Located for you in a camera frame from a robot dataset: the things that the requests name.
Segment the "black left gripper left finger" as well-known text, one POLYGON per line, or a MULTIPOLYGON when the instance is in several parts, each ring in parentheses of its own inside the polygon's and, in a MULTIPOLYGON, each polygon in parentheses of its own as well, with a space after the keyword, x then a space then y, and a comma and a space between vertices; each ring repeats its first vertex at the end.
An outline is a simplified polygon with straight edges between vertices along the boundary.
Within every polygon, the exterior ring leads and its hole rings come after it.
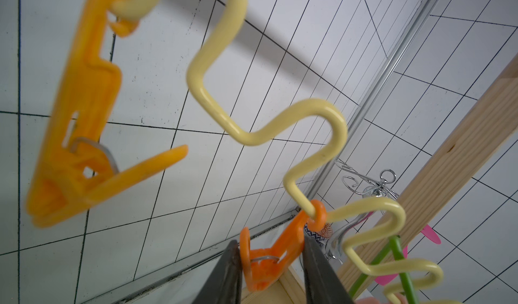
POLYGON ((208 280, 193 301, 194 304, 240 304, 242 264, 238 242, 226 247, 208 280))

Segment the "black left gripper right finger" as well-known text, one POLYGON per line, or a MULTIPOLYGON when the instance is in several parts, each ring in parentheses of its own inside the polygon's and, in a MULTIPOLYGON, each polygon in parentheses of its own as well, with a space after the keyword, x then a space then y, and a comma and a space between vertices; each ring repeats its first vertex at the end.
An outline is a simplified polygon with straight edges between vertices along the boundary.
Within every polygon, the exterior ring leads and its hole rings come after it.
POLYGON ((305 235, 302 266, 306 288, 306 303, 353 304, 338 276, 330 266, 317 242, 305 235))

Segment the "yellow wavy clothes hanger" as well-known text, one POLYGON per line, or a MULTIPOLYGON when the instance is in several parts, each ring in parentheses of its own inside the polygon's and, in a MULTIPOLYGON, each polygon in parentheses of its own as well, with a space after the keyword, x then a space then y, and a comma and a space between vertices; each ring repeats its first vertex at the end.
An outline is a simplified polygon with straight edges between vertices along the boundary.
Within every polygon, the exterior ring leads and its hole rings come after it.
MULTIPOLYGON (((123 71, 101 142, 122 170, 166 147, 186 158, 91 209, 76 301, 90 301, 295 208, 283 175, 331 137, 311 116, 242 146, 188 93, 185 73, 227 0, 163 0, 103 55, 123 71)), ((308 98, 351 120, 424 0, 248 0, 205 86, 244 130, 308 98)))

